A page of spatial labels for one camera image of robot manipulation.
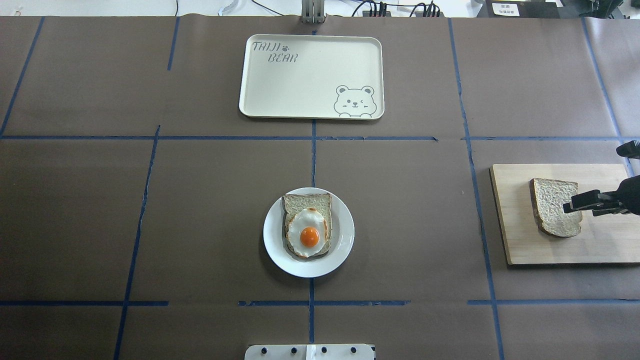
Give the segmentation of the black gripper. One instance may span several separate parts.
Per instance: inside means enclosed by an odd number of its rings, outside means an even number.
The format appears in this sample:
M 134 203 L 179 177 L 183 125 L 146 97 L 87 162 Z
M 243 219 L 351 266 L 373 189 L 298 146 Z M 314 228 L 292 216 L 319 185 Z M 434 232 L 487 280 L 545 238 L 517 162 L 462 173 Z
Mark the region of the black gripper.
M 602 193 L 595 189 L 576 194 L 563 204 L 565 214 L 589 210 L 594 217 L 618 214 L 640 216 L 640 176 L 622 180 L 615 195 L 613 192 Z

